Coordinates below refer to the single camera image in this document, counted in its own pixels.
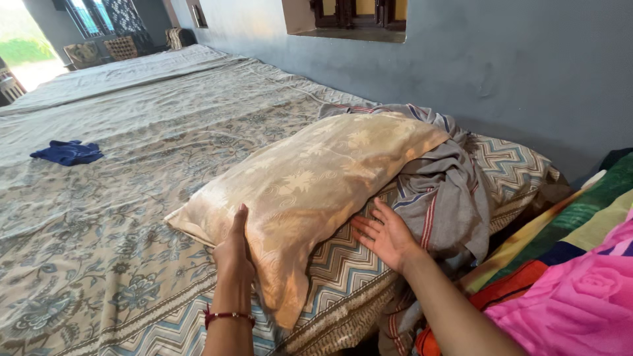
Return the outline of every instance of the beige pillowcase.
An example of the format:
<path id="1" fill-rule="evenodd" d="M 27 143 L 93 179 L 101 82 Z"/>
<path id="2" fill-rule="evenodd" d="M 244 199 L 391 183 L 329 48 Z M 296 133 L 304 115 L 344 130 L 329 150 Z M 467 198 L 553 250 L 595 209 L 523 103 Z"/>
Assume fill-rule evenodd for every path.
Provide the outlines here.
<path id="1" fill-rule="evenodd" d="M 215 246 L 240 203 L 262 304 L 290 329 L 308 292 L 314 246 L 330 237 L 405 163 L 449 136 L 401 113 L 343 114 L 264 147 L 197 191 L 165 220 Z"/>

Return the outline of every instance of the red thread bracelet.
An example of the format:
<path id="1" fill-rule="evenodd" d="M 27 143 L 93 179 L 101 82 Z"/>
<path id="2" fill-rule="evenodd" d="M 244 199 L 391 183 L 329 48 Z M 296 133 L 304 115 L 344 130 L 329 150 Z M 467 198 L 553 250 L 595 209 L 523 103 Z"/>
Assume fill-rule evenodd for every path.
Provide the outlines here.
<path id="1" fill-rule="evenodd" d="M 209 303 L 206 304 L 206 310 L 204 312 L 204 328 L 209 329 L 209 323 L 214 321 L 215 319 L 221 319 L 226 317 L 240 317 L 248 319 L 251 322 L 251 327 L 255 327 L 255 317 L 249 314 L 242 313 L 211 313 L 209 309 Z"/>

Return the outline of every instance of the green blanket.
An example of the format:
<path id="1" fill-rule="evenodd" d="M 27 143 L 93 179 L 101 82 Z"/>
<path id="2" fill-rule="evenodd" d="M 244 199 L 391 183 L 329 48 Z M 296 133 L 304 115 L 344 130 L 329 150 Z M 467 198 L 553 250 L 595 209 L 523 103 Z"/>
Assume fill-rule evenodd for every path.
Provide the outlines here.
<path id="1" fill-rule="evenodd" d="M 486 285 L 512 273 L 524 262 L 546 253 L 557 241 L 585 224 L 595 213 L 608 207 L 616 198 L 631 189 L 633 189 L 633 153 L 620 159 L 602 179 L 564 209 L 514 260 L 490 278 Z"/>

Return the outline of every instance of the patterned curtain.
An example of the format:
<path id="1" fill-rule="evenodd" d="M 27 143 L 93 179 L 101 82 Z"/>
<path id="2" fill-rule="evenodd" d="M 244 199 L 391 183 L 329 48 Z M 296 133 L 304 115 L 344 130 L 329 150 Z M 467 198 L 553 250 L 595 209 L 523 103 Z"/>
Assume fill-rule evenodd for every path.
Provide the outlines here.
<path id="1" fill-rule="evenodd" d="M 154 43 L 136 12 L 132 0 L 103 0 L 103 6 L 108 12 L 118 37 L 132 36 L 139 55 L 152 52 Z"/>

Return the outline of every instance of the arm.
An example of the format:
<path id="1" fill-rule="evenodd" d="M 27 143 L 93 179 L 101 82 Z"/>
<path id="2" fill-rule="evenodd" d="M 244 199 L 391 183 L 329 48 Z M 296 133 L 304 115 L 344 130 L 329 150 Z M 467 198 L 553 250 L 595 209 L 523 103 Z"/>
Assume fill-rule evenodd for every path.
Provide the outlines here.
<path id="1" fill-rule="evenodd" d="M 251 313 L 251 282 L 255 274 L 249 259 L 244 224 L 248 209 L 242 204 L 227 238 L 213 250 L 217 283 L 211 313 Z M 253 329 L 246 318 L 228 317 L 209 323 L 203 356 L 253 355 Z"/>
<path id="2" fill-rule="evenodd" d="M 404 275 L 420 302 L 442 354 L 525 355 L 523 349 L 480 313 L 453 286 L 433 258 L 411 236 L 402 218 L 379 199 L 372 215 L 355 217 L 352 235 L 391 269 Z"/>

